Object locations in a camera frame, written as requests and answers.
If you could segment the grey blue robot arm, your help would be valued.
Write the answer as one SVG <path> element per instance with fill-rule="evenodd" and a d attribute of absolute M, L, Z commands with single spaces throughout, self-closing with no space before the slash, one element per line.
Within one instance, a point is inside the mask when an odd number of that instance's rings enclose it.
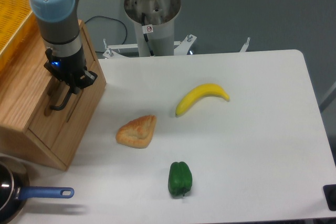
<path fill-rule="evenodd" d="M 46 47 L 45 68 L 69 86 L 69 93 L 92 85 L 97 74 L 86 67 L 77 17 L 79 0 L 30 0 Z"/>

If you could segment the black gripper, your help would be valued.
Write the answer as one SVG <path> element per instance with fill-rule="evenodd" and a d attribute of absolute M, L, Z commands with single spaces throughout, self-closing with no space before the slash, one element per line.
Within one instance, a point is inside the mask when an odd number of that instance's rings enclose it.
<path fill-rule="evenodd" d="M 78 94 L 94 84 L 98 75 L 93 71 L 88 71 L 83 48 L 67 57 L 56 57 L 52 49 L 45 51 L 48 61 L 44 67 L 60 82 L 69 85 L 70 94 Z"/>

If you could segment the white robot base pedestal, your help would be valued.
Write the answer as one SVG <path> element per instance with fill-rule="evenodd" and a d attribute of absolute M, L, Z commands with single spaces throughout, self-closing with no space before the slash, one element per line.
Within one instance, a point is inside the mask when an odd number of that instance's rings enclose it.
<path fill-rule="evenodd" d="M 124 0 L 125 14 L 134 25 L 136 45 L 105 45 L 103 56 L 122 58 L 121 49 L 134 48 L 139 57 L 192 54 L 197 37 L 188 34 L 174 40 L 174 22 L 181 11 L 181 0 Z"/>

